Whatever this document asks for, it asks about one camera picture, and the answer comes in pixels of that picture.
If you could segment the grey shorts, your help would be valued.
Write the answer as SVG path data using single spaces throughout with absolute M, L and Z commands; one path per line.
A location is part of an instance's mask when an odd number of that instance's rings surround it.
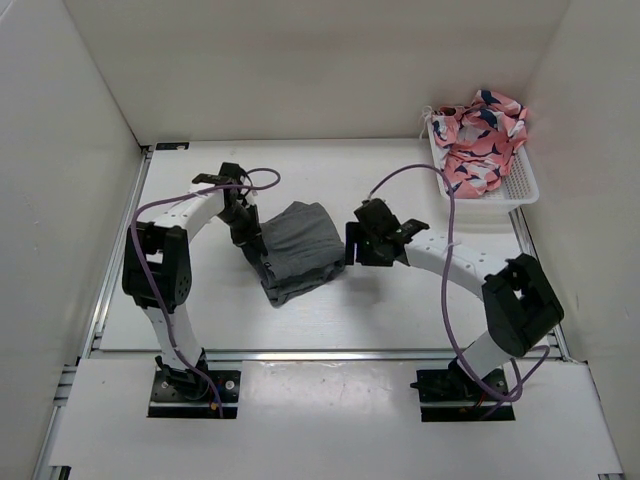
M 266 248 L 241 250 L 257 273 L 270 304 L 280 307 L 339 276 L 345 269 L 345 246 L 326 209 L 295 201 L 261 224 Z

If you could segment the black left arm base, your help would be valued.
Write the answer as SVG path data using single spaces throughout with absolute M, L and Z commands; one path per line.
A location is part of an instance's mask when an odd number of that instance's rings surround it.
M 241 393 L 241 375 L 240 370 L 209 371 L 222 403 L 222 408 L 219 408 L 214 393 L 203 380 L 200 380 L 200 385 L 195 390 L 184 393 L 166 380 L 164 373 L 157 369 L 151 386 L 147 417 L 235 420 Z

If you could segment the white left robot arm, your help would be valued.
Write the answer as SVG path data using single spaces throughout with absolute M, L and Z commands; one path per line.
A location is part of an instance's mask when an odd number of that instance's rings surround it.
M 229 228 L 274 307 L 334 280 L 346 266 L 344 243 L 321 204 L 294 201 L 263 222 L 252 198 L 260 188 L 251 175 L 225 162 L 216 174 L 196 175 L 186 194 L 139 207 L 137 214 L 161 205 L 167 209 L 148 222 L 134 216 L 128 227 L 123 291 L 153 325 L 164 381 L 189 401 L 217 401 L 220 393 L 186 309 L 190 243 L 206 224 L 217 218 Z

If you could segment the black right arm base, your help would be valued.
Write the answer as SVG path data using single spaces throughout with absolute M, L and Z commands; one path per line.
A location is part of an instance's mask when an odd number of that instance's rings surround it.
M 410 384 L 418 392 L 422 423 L 515 421 L 510 403 L 498 405 L 471 379 L 449 369 L 421 369 Z

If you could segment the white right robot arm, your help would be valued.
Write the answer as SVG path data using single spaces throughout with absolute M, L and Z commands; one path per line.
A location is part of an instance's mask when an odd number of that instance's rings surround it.
M 453 283 L 479 298 L 486 330 L 470 346 L 451 344 L 455 359 L 448 367 L 449 387 L 460 399 L 480 393 L 485 378 L 510 360 L 525 356 L 564 319 L 564 309 L 539 261 L 522 253 L 500 259 L 486 252 L 456 246 L 450 232 L 424 222 L 399 222 L 381 199 L 365 201 L 346 224 L 348 265 L 392 267 L 396 262 L 441 276 L 441 309 L 448 319 L 446 289 Z

